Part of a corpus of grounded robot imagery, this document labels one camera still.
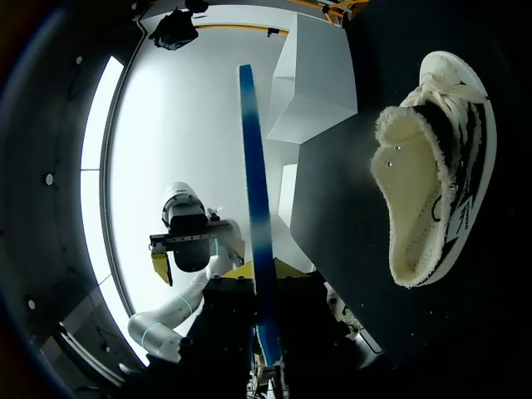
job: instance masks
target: shoe sole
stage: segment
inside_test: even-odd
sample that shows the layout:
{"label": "shoe sole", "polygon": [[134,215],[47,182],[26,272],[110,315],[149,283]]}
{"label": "shoe sole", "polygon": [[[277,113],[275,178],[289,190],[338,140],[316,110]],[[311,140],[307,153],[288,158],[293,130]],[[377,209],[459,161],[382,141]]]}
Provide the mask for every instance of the shoe sole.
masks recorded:
{"label": "shoe sole", "polygon": [[[468,86],[474,87],[477,91],[488,97],[488,93],[486,92],[482,81],[476,75],[475,71],[473,71],[473,69],[469,65],[467,65],[466,62],[464,62],[456,55],[451,54],[450,52],[431,52],[430,54],[426,55],[426,57],[421,63],[420,81],[421,77],[425,73],[434,71],[434,66],[440,57],[445,58],[448,62],[451,63],[451,65],[456,69],[458,77],[462,82],[464,82]],[[475,196],[475,200],[471,205],[471,210],[469,214],[470,228],[466,229],[463,233],[461,233],[461,235],[456,239],[454,245],[452,246],[447,256],[445,256],[445,258],[441,261],[437,269],[431,274],[431,276],[426,281],[418,284],[417,287],[421,285],[435,283],[436,281],[443,278],[451,270],[455,261],[460,256],[461,250],[464,248],[467,237],[469,236],[469,233],[475,223],[476,216],[480,209],[480,205],[482,204],[482,200],[485,196],[485,192],[488,189],[488,184],[490,183],[491,173],[493,172],[493,168],[495,165],[495,156],[497,152],[497,129],[495,125],[495,115],[493,113],[493,108],[491,106],[490,100],[484,103],[484,110],[485,157],[479,187]]]}

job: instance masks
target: shoe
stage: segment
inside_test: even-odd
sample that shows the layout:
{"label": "shoe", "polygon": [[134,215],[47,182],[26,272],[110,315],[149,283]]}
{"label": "shoe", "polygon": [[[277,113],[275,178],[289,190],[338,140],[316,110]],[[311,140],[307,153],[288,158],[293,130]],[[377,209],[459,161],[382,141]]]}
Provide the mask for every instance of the shoe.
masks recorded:
{"label": "shoe", "polygon": [[390,270],[407,288],[449,272],[475,222],[495,164],[491,103],[449,52],[421,64],[420,85],[377,120],[372,174],[390,216]]}

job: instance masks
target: black table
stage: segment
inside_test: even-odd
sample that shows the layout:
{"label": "black table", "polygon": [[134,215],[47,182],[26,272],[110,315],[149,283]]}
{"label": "black table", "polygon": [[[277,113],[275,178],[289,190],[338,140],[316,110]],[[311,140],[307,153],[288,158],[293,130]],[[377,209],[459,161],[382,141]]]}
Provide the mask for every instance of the black table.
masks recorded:
{"label": "black table", "polygon": [[[516,137],[530,133],[521,132],[525,104],[495,34],[475,4],[372,0],[347,36],[359,112],[301,146],[293,237],[396,364],[449,337],[468,348],[501,324],[511,333],[529,263],[515,235],[525,217],[518,192],[526,189],[511,176],[524,171]],[[406,289],[390,275],[387,207],[369,169],[374,123],[417,86],[421,60],[436,50],[466,60],[483,81],[498,128],[497,161],[453,269],[437,283]]]}

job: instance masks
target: shoe lace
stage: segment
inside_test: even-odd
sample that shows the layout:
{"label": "shoe lace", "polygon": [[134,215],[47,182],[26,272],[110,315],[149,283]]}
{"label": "shoe lace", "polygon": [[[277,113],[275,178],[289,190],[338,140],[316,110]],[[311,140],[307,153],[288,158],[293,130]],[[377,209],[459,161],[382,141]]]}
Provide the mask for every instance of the shoe lace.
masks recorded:
{"label": "shoe lace", "polygon": [[486,101],[486,97],[471,86],[456,84],[444,76],[430,72],[423,75],[421,81],[422,83],[406,97],[401,106],[420,106],[427,101],[435,103],[445,112],[456,138],[467,142],[468,103],[480,104]]}

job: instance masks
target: white robotic arm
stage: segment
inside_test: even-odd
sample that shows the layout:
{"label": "white robotic arm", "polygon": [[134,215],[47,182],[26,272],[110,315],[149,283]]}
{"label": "white robotic arm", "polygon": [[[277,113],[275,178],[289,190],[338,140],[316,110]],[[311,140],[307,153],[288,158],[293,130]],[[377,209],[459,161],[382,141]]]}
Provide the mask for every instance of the white robotic arm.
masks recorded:
{"label": "white robotic arm", "polygon": [[[190,219],[191,215],[198,213],[198,209],[204,209],[194,191],[186,184],[173,184],[166,195],[170,195],[170,199],[166,200],[163,207],[163,221],[169,229],[170,221],[179,223],[180,217]],[[174,219],[169,217],[172,213],[175,215]],[[234,226],[233,238],[239,238],[238,225],[234,221],[231,225]],[[217,254],[210,257],[207,267],[195,275],[185,291],[176,295],[159,309],[136,313],[130,318],[127,329],[131,337],[148,353],[171,362],[178,362],[182,337],[174,331],[174,328],[199,307],[203,298],[203,289],[209,279],[213,275],[223,275],[232,270],[234,261],[234,256],[231,256],[228,250],[220,245]]]}

